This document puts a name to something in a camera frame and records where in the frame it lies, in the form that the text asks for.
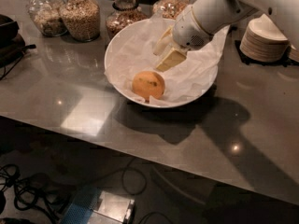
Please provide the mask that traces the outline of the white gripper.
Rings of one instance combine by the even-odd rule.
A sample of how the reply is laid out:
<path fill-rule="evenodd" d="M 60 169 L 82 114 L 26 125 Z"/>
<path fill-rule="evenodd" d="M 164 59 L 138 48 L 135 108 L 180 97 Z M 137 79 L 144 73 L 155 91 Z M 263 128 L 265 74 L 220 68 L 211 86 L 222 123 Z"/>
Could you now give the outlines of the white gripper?
<path fill-rule="evenodd" d="M 160 55 L 156 69 L 164 72 L 186 60 L 186 51 L 167 47 L 172 38 L 185 49 L 199 50 L 221 28 L 256 11 L 240 0 L 196 0 L 177 16 L 173 28 L 169 26 L 154 45 L 153 54 Z"/>

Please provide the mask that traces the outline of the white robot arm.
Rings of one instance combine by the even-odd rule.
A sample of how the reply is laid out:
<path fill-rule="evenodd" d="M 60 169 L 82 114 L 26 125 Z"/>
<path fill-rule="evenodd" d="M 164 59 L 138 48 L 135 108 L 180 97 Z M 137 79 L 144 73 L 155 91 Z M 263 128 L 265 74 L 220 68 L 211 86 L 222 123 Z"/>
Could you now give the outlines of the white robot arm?
<path fill-rule="evenodd" d="M 167 71 L 184 62 L 187 52 L 209 43 L 221 28 L 261 11 L 299 47 L 299 0 L 196 0 L 177 16 L 157 41 L 156 69 Z"/>

